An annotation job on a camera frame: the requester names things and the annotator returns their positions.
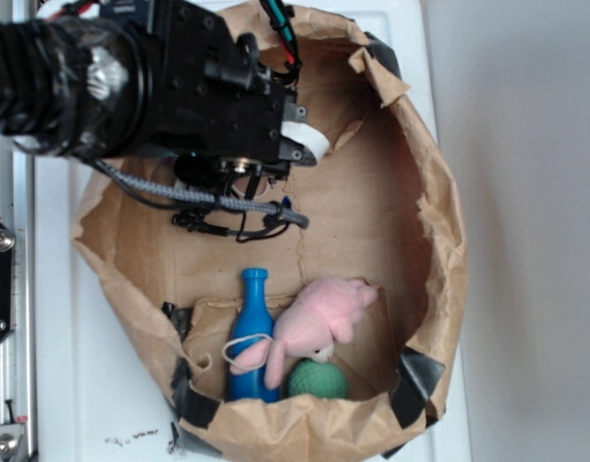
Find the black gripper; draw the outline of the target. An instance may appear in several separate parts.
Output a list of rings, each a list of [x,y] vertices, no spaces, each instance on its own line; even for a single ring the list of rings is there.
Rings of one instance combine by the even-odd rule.
[[[250,171],[284,180],[330,147],[307,123],[295,83],[302,67],[292,8],[262,10],[286,52],[285,71],[262,64],[255,36],[188,1],[130,1],[125,30],[137,48],[139,105],[127,152],[156,146],[181,156],[180,177],[213,188]]]

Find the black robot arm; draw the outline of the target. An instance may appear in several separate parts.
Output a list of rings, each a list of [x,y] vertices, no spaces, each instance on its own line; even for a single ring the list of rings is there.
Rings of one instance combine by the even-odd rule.
[[[292,10],[264,9],[289,58],[264,65],[255,36],[187,1],[84,3],[46,19],[0,22],[0,134],[33,155],[85,163],[174,157],[184,184],[217,193],[237,179],[287,178],[327,152],[297,102]]]

